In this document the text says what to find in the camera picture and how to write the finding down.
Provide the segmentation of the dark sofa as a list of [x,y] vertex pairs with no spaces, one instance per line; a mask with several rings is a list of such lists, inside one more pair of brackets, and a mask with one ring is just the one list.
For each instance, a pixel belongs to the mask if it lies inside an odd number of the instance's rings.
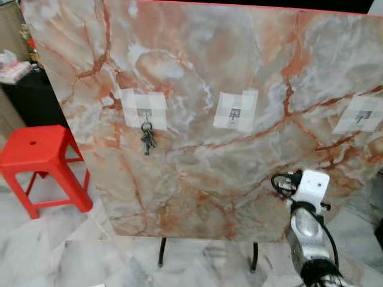
[[375,237],[380,245],[382,244],[382,235],[383,235],[383,178],[382,174],[378,173],[372,178],[371,183],[371,197],[370,197],[371,206],[373,209],[373,222],[375,223]]

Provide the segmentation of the taped adhesive wall hook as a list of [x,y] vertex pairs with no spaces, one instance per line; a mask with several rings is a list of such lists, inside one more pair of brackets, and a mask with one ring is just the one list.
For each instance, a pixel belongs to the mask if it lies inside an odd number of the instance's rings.
[[334,135],[347,132],[372,132],[383,120],[383,98],[377,96],[354,96],[338,123]]
[[167,130],[167,104],[165,94],[147,92],[140,94],[133,88],[121,88],[117,92],[123,106],[124,120],[127,126],[139,128],[144,123],[151,123],[153,129]]
[[241,94],[221,92],[212,125],[239,132],[252,131],[258,95],[257,90],[244,90]]

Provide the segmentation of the pink tissue pack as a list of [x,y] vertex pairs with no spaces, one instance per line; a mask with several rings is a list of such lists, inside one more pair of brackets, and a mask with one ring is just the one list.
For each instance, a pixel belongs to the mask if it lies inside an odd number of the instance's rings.
[[11,50],[3,49],[0,52],[0,84],[17,84],[31,69],[29,61],[17,60]]

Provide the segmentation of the red plastic stool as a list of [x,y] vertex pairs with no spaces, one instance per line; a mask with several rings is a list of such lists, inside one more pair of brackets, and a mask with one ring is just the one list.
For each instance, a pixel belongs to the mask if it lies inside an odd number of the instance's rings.
[[[16,195],[31,219],[40,218],[39,210],[47,207],[74,205],[81,212],[93,208],[88,194],[90,172],[85,170],[79,181],[71,163],[83,162],[74,136],[64,126],[25,127],[11,132],[0,151],[0,175]],[[68,195],[67,199],[33,202],[31,188],[37,177],[51,176]]]

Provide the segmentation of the metal key bunch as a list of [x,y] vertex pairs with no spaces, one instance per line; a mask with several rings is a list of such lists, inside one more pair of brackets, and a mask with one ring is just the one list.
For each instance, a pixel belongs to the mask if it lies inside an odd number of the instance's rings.
[[141,125],[141,141],[144,145],[144,155],[149,156],[152,148],[156,147],[155,132],[151,122],[145,122]]

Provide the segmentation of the black television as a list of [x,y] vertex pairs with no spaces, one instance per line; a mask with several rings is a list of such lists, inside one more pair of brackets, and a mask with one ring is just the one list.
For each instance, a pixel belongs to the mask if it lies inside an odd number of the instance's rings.
[[178,2],[196,5],[295,8],[303,10],[371,14],[381,10],[383,0],[140,0],[145,2]]

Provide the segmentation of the marble pattern board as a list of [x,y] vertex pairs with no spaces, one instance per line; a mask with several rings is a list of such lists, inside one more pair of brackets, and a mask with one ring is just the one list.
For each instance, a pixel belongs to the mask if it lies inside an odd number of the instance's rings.
[[[295,8],[21,0],[57,101],[120,236],[269,242],[289,210],[277,173],[330,177],[328,218],[382,166],[381,126],[334,135],[354,96],[381,97],[383,19]],[[117,92],[165,94],[144,155]],[[257,90],[252,131],[214,127],[221,92]]]

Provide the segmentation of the black metal board leg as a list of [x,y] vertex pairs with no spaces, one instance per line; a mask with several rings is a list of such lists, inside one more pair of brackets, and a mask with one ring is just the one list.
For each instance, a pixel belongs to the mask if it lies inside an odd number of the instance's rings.
[[259,243],[254,242],[252,243],[252,254],[251,254],[251,261],[249,264],[249,273],[254,274],[255,271],[257,270],[258,259],[259,259]]
[[158,258],[157,258],[157,266],[158,268],[162,268],[164,266],[164,257],[165,257],[165,246],[167,243],[167,238],[162,237],[160,241],[159,251],[158,251]]

